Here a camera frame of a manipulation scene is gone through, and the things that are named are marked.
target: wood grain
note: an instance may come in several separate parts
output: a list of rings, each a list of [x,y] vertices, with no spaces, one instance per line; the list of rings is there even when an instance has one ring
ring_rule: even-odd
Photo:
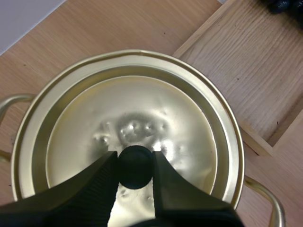
[[[0,56],[0,98],[37,94],[69,65],[122,49],[173,54],[219,7],[217,0],[68,0]],[[26,104],[0,127],[11,151]],[[0,164],[0,204],[12,201],[9,165]]]
[[[282,202],[286,224],[301,227],[303,223],[303,118],[295,125],[273,157],[256,156],[247,146],[246,174],[263,183]],[[244,187],[237,212],[248,227],[268,226],[271,205]]]
[[[229,2],[180,59],[219,88],[240,124],[268,140],[302,96],[303,33],[258,0]]]

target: pot handle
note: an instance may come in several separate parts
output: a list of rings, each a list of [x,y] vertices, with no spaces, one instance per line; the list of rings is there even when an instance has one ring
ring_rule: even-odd
[[[0,126],[8,108],[14,103],[31,102],[34,99],[33,94],[11,95],[0,100]],[[10,161],[11,154],[0,149],[0,161]]]
[[[273,205],[273,210],[271,212],[271,217],[269,221],[269,227],[285,227],[285,211],[279,199],[265,186],[263,186],[256,180],[250,178],[249,176],[244,177],[244,184],[250,189],[262,195]]]

